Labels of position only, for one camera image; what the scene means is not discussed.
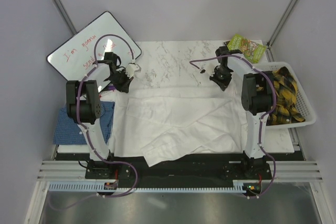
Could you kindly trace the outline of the white long sleeve shirt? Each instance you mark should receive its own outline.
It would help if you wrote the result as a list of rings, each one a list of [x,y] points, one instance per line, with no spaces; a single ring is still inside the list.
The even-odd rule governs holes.
[[[115,94],[112,150],[149,166],[201,152],[240,153],[247,120],[234,83]]]

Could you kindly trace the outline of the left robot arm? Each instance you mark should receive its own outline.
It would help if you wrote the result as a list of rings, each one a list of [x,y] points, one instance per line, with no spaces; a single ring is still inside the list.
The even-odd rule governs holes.
[[[66,110],[71,118],[84,134],[89,146],[90,159],[101,161],[97,166],[97,173],[103,178],[111,178],[115,173],[115,165],[109,160],[110,150],[103,138],[100,126],[101,101],[98,84],[95,79],[89,77],[99,68],[107,67],[109,81],[116,90],[129,92],[131,81],[135,73],[140,70],[135,59],[123,67],[117,65],[118,55],[106,52],[104,59],[95,60],[93,68],[84,75],[81,80],[70,80],[66,83]]]

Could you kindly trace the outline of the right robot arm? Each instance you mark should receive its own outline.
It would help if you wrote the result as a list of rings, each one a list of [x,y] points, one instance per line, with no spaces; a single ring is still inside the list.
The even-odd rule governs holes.
[[[259,159],[266,155],[263,148],[264,133],[267,119],[276,107],[274,81],[269,71],[254,67],[238,53],[240,51],[237,49],[219,47],[215,51],[219,66],[215,67],[209,79],[222,91],[228,88],[233,73],[242,79],[241,104],[246,111],[248,126],[244,152],[250,159]]]

